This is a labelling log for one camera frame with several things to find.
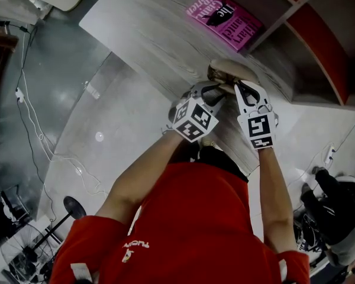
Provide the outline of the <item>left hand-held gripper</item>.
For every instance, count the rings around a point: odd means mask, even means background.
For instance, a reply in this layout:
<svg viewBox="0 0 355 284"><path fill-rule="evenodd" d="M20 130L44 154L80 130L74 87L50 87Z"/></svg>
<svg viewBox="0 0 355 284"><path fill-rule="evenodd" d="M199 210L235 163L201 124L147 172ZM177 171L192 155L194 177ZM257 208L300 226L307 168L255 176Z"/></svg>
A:
<svg viewBox="0 0 355 284"><path fill-rule="evenodd" d="M193 85L182 97L172 102L168 119L172 129L193 143L208 135L218 124L217 113L227 100L226 94L206 98L205 93L219 89L220 83L202 81Z"/></svg>

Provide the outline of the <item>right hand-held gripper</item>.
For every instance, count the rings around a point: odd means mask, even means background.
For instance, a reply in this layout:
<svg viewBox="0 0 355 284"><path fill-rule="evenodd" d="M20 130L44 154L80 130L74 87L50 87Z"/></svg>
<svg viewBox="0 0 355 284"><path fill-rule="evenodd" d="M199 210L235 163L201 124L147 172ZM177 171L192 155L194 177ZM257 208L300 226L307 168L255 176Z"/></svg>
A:
<svg viewBox="0 0 355 284"><path fill-rule="evenodd" d="M276 139L276 127L278 125L278 115L273 111L262 110L249 113L249 106L258 108L269 104L269 97L264 88L259 84L239 80L234 85L235 96L241 115L237 121L251 148L254 150L273 147Z"/></svg>

